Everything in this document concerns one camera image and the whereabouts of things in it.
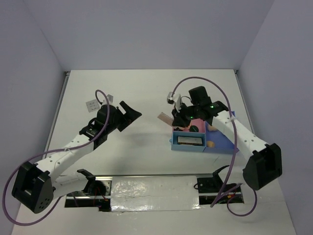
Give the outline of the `green puff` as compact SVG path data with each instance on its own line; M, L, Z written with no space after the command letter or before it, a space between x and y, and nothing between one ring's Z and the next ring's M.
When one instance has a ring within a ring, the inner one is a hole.
M189 131L190 131L190 132L198 133L198 132L199 132L199 129L198 129L197 126L191 125L190 128L189 128Z

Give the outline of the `brown eyeshadow palette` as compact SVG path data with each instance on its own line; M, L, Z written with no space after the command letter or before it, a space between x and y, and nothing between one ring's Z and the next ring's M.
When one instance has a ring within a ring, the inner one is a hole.
M177 144L202 146L203 141L202 141L201 137L178 136L177 137Z

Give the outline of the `gourd sponge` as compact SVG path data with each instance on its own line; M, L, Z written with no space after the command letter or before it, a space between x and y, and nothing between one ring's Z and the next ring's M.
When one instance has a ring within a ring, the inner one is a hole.
M207 129L208 129L208 131L210 131L210 132L214 132L214 131L217 131L217 130L218 130L217 128L215 128L214 126L211 126L211 125L208 125L208 126L207 126Z

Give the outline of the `orange teardrop sponge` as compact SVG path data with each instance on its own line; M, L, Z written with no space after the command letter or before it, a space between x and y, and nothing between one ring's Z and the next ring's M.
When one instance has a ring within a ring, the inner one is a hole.
M215 143L213 141L207 141L206 142L206 147L208 147L208 148L215 148Z

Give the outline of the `silver grey eyeshadow palette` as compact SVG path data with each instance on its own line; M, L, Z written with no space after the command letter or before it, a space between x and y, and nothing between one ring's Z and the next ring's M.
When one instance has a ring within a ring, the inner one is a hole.
M91 101L87 101L86 107L87 107L87 110L89 113L97 111L100 109L99 102L96 99L91 100Z

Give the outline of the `peach puff with ribbon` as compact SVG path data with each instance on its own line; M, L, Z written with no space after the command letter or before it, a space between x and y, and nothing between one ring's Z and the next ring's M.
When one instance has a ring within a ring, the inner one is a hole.
M187 126L187 127L179 127L179 130L181 131L189 131L191 125Z

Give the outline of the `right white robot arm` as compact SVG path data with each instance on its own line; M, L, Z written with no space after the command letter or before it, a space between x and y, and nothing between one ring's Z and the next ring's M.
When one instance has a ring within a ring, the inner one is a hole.
M169 93L167 102L172 110L173 126L187 127L194 119L206 121L225 135L247 159L243 169L244 181L254 190L260 190L282 175L281 148L258 138L229 113L220 101L212 102L205 87L189 90L191 105L181 100L181 95Z

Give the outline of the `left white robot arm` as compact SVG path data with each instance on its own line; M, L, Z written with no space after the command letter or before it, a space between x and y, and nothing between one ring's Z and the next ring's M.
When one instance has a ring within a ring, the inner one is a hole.
M102 105L96 117L60 151L48 154L36 163L25 162L19 167L12 196L33 213L41 213L55 198L68 194L76 186L84 195L94 193L95 176L90 172L85 169L79 169L72 175L65 175L64 172L104 143L111 132L122 132L141 115L124 101L118 107Z

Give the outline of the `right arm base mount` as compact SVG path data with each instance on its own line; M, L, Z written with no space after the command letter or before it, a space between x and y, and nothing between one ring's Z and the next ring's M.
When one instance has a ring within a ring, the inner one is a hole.
M225 165L212 173L210 177L199 177L197 183L194 185L194 189L199 193L199 204L209 205L217 196L220 188L223 185L223 181L219 176L219 173L229 165ZM241 188L230 191L226 196L223 196L217 203L226 204L229 199L232 199L230 203L243 203Z

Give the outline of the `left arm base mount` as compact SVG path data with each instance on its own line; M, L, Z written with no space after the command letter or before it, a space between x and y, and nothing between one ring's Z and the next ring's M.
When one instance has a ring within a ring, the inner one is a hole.
M111 211L112 178L95 176L85 169L77 170L78 181L86 180L84 188L66 195L65 208L98 208Z

